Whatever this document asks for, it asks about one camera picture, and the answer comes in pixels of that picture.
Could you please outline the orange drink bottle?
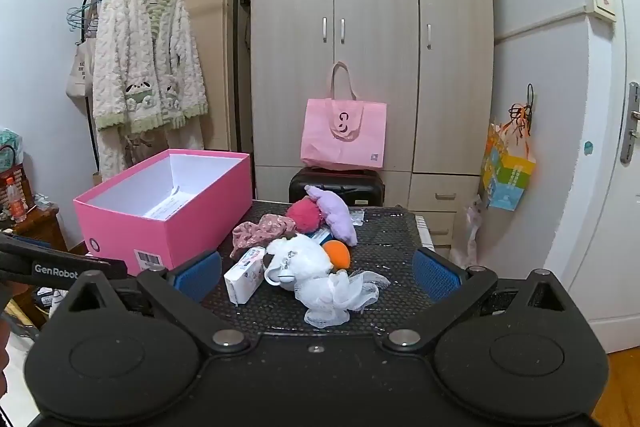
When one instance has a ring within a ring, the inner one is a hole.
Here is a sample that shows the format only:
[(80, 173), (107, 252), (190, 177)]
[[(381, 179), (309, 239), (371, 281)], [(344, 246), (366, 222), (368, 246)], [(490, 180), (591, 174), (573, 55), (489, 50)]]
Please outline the orange drink bottle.
[(13, 220), (15, 222), (24, 221), (26, 219), (24, 202), (13, 178), (6, 179), (6, 198), (8, 199), (8, 208)]

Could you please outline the cream knit cardigan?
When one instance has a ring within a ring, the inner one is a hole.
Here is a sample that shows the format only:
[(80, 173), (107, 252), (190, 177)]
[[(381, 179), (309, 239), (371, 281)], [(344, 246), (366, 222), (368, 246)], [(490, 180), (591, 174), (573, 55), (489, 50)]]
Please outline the cream knit cardigan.
[(92, 103), (102, 180), (130, 166), (130, 140), (163, 135), (170, 148), (204, 147), (208, 101), (184, 0), (102, 0)]

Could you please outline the blue wet wipes pack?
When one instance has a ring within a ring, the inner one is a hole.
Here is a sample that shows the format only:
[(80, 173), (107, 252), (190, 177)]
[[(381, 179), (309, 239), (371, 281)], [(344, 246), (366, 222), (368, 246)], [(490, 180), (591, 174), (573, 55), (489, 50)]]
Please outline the blue wet wipes pack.
[(306, 236), (320, 246), (322, 246), (326, 242), (332, 241), (333, 239), (331, 230), (327, 227), (318, 228), (317, 231), (307, 233)]

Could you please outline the pink tote bag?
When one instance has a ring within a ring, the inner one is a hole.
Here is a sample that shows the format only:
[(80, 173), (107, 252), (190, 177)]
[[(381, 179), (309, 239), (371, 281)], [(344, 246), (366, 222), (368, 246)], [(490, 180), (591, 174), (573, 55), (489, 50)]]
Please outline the pink tote bag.
[[(335, 98), (337, 69), (346, 72), (350, 98)], [(381, 170), (384, 165), (387, 105), (361, 100), (352, 89), (348, 66), (336, 61), (326, 98), (307, 101), (300, 160), (329, 170)]]

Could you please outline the purple plush toy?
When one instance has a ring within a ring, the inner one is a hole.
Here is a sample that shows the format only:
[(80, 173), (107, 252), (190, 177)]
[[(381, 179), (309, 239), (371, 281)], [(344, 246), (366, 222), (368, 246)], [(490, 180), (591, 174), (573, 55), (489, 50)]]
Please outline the purple plush toy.
[(334, 192), (313, 185), (306, 185), (305, 192), (318, 206), (334, 239), (349, 247), (355, 247), (358, 243), (357, 233), (346, 202)]

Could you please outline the orange sponge ball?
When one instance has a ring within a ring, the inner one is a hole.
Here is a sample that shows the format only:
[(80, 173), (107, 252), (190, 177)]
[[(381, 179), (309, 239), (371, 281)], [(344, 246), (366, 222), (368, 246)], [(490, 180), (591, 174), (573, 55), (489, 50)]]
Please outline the orange sponge ball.
[(337, 239), (331, 239), (326, 241), (322, 248), (329, 256), (335, 270), (347, 270), (350, 268), (352, 258), (350, 257), (349, 248), (344, 243)]

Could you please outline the black suitcase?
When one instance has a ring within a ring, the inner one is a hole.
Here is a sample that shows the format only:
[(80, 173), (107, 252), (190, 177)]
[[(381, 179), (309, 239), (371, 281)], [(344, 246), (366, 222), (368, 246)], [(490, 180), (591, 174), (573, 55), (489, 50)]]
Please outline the black suitcase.
[(382, 207), (384, 202), (385, 184), (374, 170), (333, 171), (305, 167), (288, 184), (288, 201), (302, 199), (306, 195), (306, 185), (336, 193), (349, 207)]

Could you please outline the pink fluffy ball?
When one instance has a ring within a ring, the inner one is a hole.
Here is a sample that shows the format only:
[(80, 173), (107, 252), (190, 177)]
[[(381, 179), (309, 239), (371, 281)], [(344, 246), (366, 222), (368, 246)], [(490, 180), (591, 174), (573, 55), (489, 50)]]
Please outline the pink fluffy ball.
[(295, 223), (295, 230), (299, 233), (314, 233), (322, 225), (322, 214), (318, 205), (309, 197), (304, 197), (288, 208), (285, 213), (288, 219)]

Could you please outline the black table mat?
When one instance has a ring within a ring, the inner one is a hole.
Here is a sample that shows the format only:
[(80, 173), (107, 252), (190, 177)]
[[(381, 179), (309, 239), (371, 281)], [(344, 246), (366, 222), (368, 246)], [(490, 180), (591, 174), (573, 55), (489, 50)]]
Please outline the black table mat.
[(384, 275), (390, 286), (380, 292), (376, 303), (350, 314), (349, 321), (341, 326), (315, 329), (304, 321), (306, 308), (291, 291), (266, 282), (239, 306), (231, 303), (226, 284), (219, 282), (201, 305), (250, 338), (260, 333), (383, 335), (398, 329), (433, 304), (412, 272), (413, 254), (422, 247), (416, 216), (399, 206), (369, 207), (356, 231), (358, 246), (352, 254), (352, 266)]

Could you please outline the pink floral cloth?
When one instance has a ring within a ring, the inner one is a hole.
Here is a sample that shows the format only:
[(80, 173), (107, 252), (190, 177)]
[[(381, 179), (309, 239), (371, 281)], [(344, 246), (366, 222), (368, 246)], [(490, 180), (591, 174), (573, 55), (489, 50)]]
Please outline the pink floral cloth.
[(267, 213), (257, 223), (245, 221), (232, 231), (232, 251), (230, 257), (238, 259), (253, 247), (266, 247), (275, 239), (290, 239), (296, 234), (296, 223), (285, 216)]

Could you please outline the pink cardboard box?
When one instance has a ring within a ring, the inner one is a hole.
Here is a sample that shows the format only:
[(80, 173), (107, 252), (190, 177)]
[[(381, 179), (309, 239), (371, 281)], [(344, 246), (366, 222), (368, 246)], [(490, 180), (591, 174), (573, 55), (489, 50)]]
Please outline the pink cardboard box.
[(252, 202), (247, 154), (164, 150), (77, 196), (74, 206), (89, 254), (122, 260), (137, 275), (216, 251)]

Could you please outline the white plush toy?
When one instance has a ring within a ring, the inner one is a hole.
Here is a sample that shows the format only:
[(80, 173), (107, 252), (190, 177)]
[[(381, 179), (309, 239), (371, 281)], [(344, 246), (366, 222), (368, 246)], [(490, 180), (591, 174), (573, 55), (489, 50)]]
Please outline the white plush toy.
[(275, 239), (266, 247), (264, 279), (271, 286), (292, 291), (306, 307), (304, 321), (316, 329), (347, 323), (352, 312), (362, 312), (378, 301), (390, 286), (383, 275), (372, 271), (334, 272), (326, 251), (310, 237)]

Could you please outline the wooden side cabinet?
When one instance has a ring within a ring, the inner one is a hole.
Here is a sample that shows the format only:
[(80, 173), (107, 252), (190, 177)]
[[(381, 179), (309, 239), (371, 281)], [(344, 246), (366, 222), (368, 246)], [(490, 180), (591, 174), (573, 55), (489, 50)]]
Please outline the wooden side cabinet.
[[(58, 222), (58, 207), (56, 206), (46, 210), (35, 207), (22, 222), (15, 223), (12, 220), (4, 220), (1, 222), (1, 230), (10, 230), (18, 236), (26, 237), (26, 239), (47, 243), (58, 251), (67, 251), (60, 222)], [(47, 319), (43, 309), (36, 303), (35, 291), (35, 286), (28, 286), (17, 294), (14, 301), (26, 317), (32, 321), (32, 324), (40, 329)]]

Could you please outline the white door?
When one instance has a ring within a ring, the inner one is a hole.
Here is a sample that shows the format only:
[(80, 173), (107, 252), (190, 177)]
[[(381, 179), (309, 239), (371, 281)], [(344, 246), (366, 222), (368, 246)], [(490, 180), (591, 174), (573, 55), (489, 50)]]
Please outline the white door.
[(594, 143), (602, 155), (593, 224), (570, 278), (570, 293), (606, 352), (639, 346), (639, 0), (614, 0), (616, 22), (604, 25), (611, 45), (605, 125)]

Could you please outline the small foil sachet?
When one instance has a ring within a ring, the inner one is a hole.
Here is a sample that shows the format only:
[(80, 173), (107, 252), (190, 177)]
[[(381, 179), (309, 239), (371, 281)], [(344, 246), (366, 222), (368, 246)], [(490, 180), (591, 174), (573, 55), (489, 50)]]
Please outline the small foil sachet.
[(361, 227), (364, 223), (364, 218), (366, 217), (366, 210), (364, 208), (351, 209), (349, 210), (349, 216), (355, 227)]

